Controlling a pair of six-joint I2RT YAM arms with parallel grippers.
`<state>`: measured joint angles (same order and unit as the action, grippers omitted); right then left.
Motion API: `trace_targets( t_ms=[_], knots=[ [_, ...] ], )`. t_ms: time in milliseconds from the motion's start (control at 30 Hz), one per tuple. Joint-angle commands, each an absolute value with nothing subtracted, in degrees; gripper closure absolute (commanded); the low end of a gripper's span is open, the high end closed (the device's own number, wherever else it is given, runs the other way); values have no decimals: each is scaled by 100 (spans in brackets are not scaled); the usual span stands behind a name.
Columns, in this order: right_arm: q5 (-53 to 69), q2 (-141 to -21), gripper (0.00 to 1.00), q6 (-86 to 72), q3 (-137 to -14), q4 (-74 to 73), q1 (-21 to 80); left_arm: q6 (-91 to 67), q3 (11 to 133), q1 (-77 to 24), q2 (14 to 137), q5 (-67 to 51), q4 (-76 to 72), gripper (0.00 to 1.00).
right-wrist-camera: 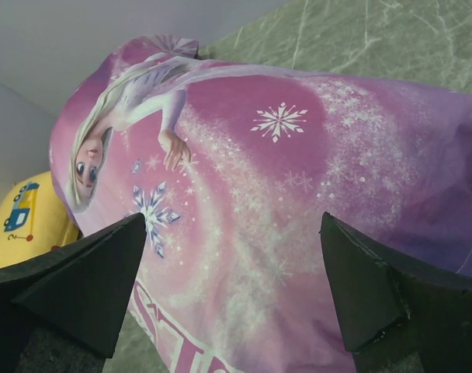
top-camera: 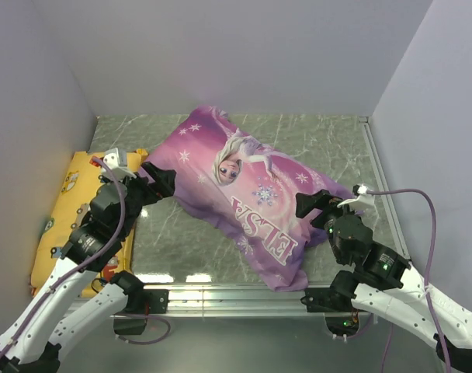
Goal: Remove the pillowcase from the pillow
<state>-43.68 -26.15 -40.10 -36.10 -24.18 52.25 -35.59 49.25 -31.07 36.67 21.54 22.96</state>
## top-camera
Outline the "pink purple Elsa pillowcase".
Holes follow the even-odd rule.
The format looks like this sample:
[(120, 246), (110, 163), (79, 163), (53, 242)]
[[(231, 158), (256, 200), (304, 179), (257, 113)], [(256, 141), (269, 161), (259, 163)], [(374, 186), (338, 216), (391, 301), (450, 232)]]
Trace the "pink purple Elsa pillowcase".
[(297, 193), (352, 196), (347, 187), (242, 131), (215, 106), (196, 108), (147, 161), (175, 171), (174, 197), (183, 209), (233, 239), (273, 291), (305, 289), (305, 250), (327, 239), (310, 224), (315, 212), (297, 218)]

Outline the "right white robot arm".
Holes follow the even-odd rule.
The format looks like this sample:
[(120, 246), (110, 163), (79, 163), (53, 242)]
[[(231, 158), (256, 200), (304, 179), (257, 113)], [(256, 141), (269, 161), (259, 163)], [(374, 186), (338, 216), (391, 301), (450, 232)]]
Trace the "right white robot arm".
[(368, 311), (412, 333), (448, 372), (472, 372), (472, 311), (433, 286), (428, 272), (420, 274), (409, 259), (374, 240), (358, 213), (372, 207), (379, 192), (360, 184), (353, 193), (350, 199), (327, 190), (296, 195), (296, 216), (317, 209), (311, 225), (326, 232), (336, 262), (352, 267), (332, 281), (331, 304)]

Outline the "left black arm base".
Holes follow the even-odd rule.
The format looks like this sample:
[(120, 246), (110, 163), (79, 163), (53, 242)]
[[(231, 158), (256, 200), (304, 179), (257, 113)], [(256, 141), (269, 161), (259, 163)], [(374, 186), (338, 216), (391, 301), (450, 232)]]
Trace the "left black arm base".
[[(168, 308), (169, 290), (146, 289), (131, 295), (125, 309), (113, 320), (113, 331), (122, 341), (131, 344), (153, 344), (165, 339), (171, 332), (170, 322), (161, 317), (165, 315)], [(166, 326), (165, 333), (150, 342), (139, 342), (128, 340), (127, 336), (140, 336), (146, 331), (150, 320), (159, 321)]]

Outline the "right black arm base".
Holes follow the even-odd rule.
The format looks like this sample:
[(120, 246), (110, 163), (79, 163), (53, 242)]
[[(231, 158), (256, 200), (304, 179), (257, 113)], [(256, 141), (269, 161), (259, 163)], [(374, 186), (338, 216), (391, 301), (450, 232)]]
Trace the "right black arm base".
[(362, 336), (374, 322), (372, 314), (363, 317), (363, 312), (352, 305), (350, 298), (330, 288), (306, 288), (300, 302), (307, 313), (323, 314), (331, 337), (345, 343)]

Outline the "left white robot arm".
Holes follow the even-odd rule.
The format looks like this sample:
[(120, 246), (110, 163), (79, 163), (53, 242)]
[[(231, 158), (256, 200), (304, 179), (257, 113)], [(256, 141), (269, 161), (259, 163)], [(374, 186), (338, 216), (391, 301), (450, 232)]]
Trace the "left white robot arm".
[(150, 317), (144, 283), (123, 270), (73, 312), (69, 308), (122, 248), (144, 206), (175, 192), (173, 170), (150, 162), (145, 175), (100, 166), (105, 183), (90, 201), (82, 223), (64, 244), (49, 278), (20, 317), (0, 335), (1, 372), (56, 372), (68, 354), (110, 316), (127, 312), (135, 319)]

